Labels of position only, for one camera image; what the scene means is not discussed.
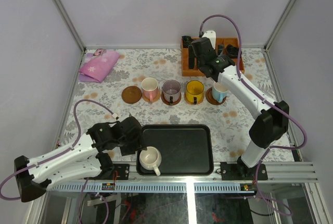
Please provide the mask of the pink folded cloth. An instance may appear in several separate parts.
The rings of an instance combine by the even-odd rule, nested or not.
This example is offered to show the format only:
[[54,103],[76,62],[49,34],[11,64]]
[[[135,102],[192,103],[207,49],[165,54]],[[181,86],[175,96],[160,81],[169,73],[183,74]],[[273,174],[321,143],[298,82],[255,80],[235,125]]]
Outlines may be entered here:
[[88,53],[87,57],[90,57],[90,60],[80,68],[79,81],[102,83],[117,63],[120,54],[101,48],[93,54]]

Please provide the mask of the blue mug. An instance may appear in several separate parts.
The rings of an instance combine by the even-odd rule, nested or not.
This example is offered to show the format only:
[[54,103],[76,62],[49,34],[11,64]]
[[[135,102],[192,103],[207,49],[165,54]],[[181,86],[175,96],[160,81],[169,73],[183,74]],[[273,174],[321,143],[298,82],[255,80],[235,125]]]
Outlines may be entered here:
[[221,103],[227,94],[228,87],[223,86],[218,82],[214,82],[212,87],[212,96],[218,103]]

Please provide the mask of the pink mug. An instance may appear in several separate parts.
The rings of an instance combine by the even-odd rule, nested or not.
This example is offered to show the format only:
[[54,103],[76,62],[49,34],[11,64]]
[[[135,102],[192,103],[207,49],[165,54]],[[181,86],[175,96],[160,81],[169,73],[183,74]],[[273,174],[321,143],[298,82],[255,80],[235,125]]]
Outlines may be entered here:
[[142,89],[144,97],[147,98],[150,102],[153,102],[159,91],[158,81],[155,78],[145,78],[142,81]]

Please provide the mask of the woven rattan coaster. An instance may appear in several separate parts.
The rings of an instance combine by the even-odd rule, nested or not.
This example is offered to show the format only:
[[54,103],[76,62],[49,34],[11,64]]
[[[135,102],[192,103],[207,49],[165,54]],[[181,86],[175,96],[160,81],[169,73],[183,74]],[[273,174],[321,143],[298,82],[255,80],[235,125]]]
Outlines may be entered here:
[[161,96],[161,92],[158,91],[158,92],[157,92],[157,96],[156,96],[152,101],[150,101],[149,98],[147,98],[144,94],[142,94],[142,98],[143,98],[143,100],[146,101],[146,102],[148,102],[148,103],[154,103],[154,102],[157,102],[157,101],[160,99],[160,96]]
[[184,93],[184,100],[185,100],[185,102],[186,102],[187,104],[189,104],[189,105],[199,105],[199,104],[201,104],[201,103],[204,101],[204,95],[202,95],[202,97],[201,97],[200,100],[198,100],[198,101],[196,101],[196,102],[191,102],[191,101],[189,101],[189,100],[187,99],[187,97],[186,97],[186,93]]

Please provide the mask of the rolled dark sock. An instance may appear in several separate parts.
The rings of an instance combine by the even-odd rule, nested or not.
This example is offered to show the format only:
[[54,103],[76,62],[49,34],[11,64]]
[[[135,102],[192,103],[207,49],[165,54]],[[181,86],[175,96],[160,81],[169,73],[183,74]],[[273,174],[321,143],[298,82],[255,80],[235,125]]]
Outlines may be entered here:
[[225,49],[226,55],[231,59],[238,58],[239,48],[231,44],[228,44]]
[[194,39],[191,36],[184,35],[182,36],[182,45],[183,48],[188,48]]

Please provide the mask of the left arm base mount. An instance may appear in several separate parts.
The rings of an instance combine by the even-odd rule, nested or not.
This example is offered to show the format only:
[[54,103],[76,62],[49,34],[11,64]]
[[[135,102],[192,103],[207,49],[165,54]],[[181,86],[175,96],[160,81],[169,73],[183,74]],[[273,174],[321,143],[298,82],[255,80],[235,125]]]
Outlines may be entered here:
[[129,164],[115,164],[112,172],[105,172],[96,177],[90,177],[90,180],[128,180],[130,174]]

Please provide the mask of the cream white mug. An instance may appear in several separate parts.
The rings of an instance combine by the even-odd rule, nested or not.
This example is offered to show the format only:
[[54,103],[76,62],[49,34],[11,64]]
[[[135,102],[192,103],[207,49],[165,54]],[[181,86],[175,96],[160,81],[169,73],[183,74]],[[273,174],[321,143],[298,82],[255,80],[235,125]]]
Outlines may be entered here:
[[142,150],[139,155],[139,162],[144,169],[153,171],[156,176],[161,175],[159,166],[162,162],[162,156],[157,148],[148,146],[146,150]]

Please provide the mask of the black serving tray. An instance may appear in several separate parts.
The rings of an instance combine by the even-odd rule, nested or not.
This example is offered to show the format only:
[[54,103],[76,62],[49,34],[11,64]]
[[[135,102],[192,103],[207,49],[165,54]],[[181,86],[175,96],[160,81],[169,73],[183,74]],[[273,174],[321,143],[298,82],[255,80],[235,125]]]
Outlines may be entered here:
[[145,125],[144,144],[157,148],[162,156],[162,176],[207,176],[214,162],[210,129],[202,124]]

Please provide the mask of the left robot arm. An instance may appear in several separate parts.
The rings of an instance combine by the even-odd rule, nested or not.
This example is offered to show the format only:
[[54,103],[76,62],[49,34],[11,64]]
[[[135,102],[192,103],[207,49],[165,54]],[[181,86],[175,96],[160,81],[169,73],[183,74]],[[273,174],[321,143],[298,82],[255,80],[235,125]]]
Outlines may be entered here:
[[39,157],[16,158],[15,179],[21,201],[33,201],[62,183],[111,178],[114,164],[108,152],[116,147],[120,148],[122,156],[145,148],[142,126],[133,116],[123,121],[97,123],[78,141]]

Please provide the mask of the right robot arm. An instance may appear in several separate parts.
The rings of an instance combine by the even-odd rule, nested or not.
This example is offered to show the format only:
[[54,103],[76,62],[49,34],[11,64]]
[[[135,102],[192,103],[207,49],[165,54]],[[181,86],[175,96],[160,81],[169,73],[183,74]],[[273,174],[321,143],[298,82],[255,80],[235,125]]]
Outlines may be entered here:
[[211,41],[198,38],[189,45],[197,59],[198,69],[215,82],[226,86],[252,115],[254,123],[249,130],[250,143],[237,160],[237,173],[242,179],[255,175],[258,164],[270,144],[281,138],[288,130],[289,105],[276,102],[256,88],[227,55],[218,55]]

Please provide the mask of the purple mug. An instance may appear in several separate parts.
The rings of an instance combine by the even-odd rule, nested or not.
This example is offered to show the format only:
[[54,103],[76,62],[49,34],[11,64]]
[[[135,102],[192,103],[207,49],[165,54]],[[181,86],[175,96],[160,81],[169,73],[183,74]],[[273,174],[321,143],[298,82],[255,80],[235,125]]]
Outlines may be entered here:
[[181,85],[176,80],[168,80],[163,84],[162,92],[164,99],[172,105],[181,97]]

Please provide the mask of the orange compartment organizer box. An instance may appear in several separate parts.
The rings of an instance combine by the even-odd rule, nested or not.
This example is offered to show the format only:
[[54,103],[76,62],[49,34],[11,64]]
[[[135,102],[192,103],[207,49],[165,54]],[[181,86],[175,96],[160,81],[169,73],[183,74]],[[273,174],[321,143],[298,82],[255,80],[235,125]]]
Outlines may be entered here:
[[[217,46],[219,44],[224,44],[224,53],[226,46],[228,44],[231,44],[235,47],[239,47],[239,42],[237,38],[217,38],[215,43],[215,52],[217,53]],[[184,77],[204,77],[204,74],[200,72],[200,70],[197,68],[197,59],[195,58],[195,68],[194,69],[188,69],[188,48],[183,48],[182,40],[181,40],[181,52],[182,52],[182,59],[181,59],[181,65],[182,65],[182,76]],[[235,64],[237,64],[237,58],[231,59]]]

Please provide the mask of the dark brown wooden coaster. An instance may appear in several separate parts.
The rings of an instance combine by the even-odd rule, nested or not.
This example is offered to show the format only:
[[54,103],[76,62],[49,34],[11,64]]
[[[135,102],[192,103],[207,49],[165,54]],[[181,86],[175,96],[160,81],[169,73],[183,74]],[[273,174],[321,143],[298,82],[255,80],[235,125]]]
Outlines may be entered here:
[[209,88],[209,89],[206,91],[206,99],[207,99],[207,101],[208,101],[210,104],[212,104],[212,105],[222,105],[222,104],[226,101],[226,98],[227,98],[227,97],[225,97],[225,98],[222,100],[222,102],[219,103],[217,100],[215,100],[215,99],[213,98],[213,95],[212,95],[212,89],[213,89],[213,87]]
[[142,97],[142,91],[137,86],[128,86],[122,91],[122,99],[125,103],[137,103]]
[[182,94],[178,95],[178,98],[174,100],[174,95],[166,95],[164,93],[161,94],[162,101],[168,106],[177,105],[182,100]]

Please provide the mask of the yellow mug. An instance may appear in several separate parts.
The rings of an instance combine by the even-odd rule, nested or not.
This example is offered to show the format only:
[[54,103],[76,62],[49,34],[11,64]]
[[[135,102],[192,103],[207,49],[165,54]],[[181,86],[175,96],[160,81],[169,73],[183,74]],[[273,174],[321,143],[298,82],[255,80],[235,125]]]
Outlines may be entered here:
[[191,102],[196,102],[201,99],[204,93],[204,85],[198,80],[189,81],[186,84],[186,97]]

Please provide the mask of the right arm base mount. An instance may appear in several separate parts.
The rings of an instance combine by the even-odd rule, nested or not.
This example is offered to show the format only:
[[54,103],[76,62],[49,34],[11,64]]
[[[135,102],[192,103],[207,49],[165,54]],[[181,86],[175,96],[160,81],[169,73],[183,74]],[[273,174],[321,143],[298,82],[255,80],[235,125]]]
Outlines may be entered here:
[[222,180],[236,181],[236,180],[251,180],[255,181],[257,165],[249,168],[238,157],[237,161],[234,163],[220,162],[220,169]]

